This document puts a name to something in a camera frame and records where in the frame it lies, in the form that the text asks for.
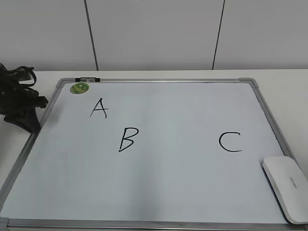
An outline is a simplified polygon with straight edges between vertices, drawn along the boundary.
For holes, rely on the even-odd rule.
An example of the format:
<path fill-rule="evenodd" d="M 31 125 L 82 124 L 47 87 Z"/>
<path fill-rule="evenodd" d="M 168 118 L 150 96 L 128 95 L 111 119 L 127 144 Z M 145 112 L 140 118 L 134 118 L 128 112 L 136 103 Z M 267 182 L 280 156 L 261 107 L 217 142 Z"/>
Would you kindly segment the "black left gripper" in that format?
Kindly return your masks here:
<path fill-rule="evenodd" d="M 8 70 L 0 65 L 0 113 L 4 121 L 29 133 L 40 132 L 35 108 L 46 108 L 48 100 L 33 89 L 37 77 L 33 67 Z"/>

